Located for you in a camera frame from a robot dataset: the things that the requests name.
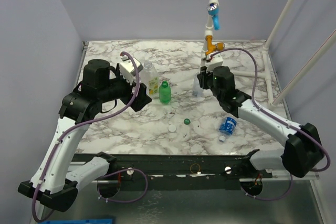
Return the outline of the small clear water bottle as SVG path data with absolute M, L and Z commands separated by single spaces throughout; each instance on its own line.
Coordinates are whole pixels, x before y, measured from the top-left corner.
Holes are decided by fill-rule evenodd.
M 203 96 L 203 89 L 200 87 L 199 80 L 197 77 L 194 78 L 193 87 L 192 87 L 192 95 L 197 98 Z

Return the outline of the large clear plastic bottle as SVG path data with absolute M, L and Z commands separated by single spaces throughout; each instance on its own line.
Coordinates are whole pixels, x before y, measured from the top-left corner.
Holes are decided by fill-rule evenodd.
M 143 70 L 141 71 L 142 82 L 146 85 L 148 95 L 152 98 L 156 98 L 159 95 L 159 75 L 154 64 L 145 60 L 143 63 Z

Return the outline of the green plastic bottle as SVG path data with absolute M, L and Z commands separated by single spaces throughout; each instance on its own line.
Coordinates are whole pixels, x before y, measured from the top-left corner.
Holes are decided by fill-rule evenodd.
M 159 86 L 159 100 L 162 104 L 169 104 L 171 101 L 171 87 L 167 81 Z

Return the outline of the green bottle cap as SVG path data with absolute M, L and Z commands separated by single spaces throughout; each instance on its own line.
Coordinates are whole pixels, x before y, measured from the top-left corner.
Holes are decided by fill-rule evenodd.
M 190 119 L 184 119 L 184 124 L 189 125 L 191 123 Z

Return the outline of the blue label clear bottle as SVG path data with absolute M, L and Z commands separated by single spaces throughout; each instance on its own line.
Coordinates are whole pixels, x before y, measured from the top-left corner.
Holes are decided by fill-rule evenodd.
M 236 125 L 237 121 L 233 117 L 225 117 L 219 127 L 220 136 L 225 136 L 227 140 L 234 133 Z

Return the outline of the blue white bottle cap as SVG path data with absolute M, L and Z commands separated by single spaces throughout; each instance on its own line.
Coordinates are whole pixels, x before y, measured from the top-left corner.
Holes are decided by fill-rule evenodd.
M 225 141 L 226 141 L 226 138 L 225 138 L 225 136 L 220 136 L 219 138 L 218 138 L 218 140 L 220 141 L 220 142 L 222 142 L 222 143 L 224 143 Z

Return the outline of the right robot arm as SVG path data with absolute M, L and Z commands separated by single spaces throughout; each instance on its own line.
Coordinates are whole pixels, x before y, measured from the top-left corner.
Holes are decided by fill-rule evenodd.
M 292 122 L 258 104 L 236 88 L 228 67 L 219 66 L 212 72 L 201 67 L 197 78 L 200 87 L 211 90 L 224 111 L 257 126 L 283 146 L 273 151 L 251 151 L 249 160 L 241 165 L 246 177 L 255 177 L 264 169 L 280 169 L 303 178 L 324 158 L 319 133 L 313 124 Z

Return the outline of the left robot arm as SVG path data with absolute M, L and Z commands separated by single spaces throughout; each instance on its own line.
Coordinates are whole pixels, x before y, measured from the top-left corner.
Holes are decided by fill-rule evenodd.
M 152 100 L 140 82 L 142 64 L 122 57 L 116 67 L 102 59 L 89 60 L 83 68 L 82 81 L 65 96 L 50 147 L 34 176 L 18 186 L 18 192 L 60 212 L 67 211 L 78 192 L 95 179 L 112 179 L 116 175 L 116 158 L 96 154 L 89 162 L 68 170 L 79 142 L 102 113 L 104 103 L 120 100 L 138 112 Z

